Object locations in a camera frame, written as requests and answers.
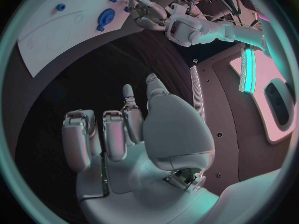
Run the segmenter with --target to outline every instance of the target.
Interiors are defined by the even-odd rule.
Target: robotic thumb
[[[148,85],[148,89],[147,89],[148,100],[150,100],[152,97],[158,94],[169,94],[165,85],[162,83],[160,79],[157,78],[157,76],[154,73],[151,73],[147,77],[146,83]]]

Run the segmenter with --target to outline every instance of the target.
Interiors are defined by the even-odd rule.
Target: led light
[[[252,47],[242,49],[242,64],[239,90],[253,94],[256,83],[256,63]]]

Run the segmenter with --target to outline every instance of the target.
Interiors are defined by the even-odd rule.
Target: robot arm
[[[211,22],[201,18],[186,15],[187,8],[173,3],[170,6],[169,18],[163,13],[161,7],[149,0],[131,0],[129,11],[138,26],[145,29],[166,31],[166,37],[181,46],[210,43],[215,39],[222,41],[241,41],[261,48],[269,56],[267,44],[261,31],[251,27],[235,26],[231,22]],[[142,21],[150,19],[153,26],[148,28]]]

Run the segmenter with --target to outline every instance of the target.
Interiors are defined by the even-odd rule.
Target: white panel
[[[45,0],[25,24],[18,37],[18,47],[23,60],[34,77],[54,58],[71,47],[94,36],[122,27],[129,13],[124,11],[128,0]],[[64,11],[56,6],[66,4]],[[102,11],[112,8],[114,20],[97,31],[98,17]]]
[[[255,51],[256,57],[256,90],[251,96],[258,107],[260,115],[262,117],[266,135],[268,141],[272,144],[278,143],[286,138],[296,127],[298,106],[295,105],[294,120],[292,125],[287,131],[281,131],[273,118],[270,107],[267,103],[264,88],[274,78],[280,78],[283,82],[286,82],[285,78],[279,72],[274,61],[264,55],[260,50]],[[230,62],[231,67],[237,72],[238,75],[241,73],[241,58]]]

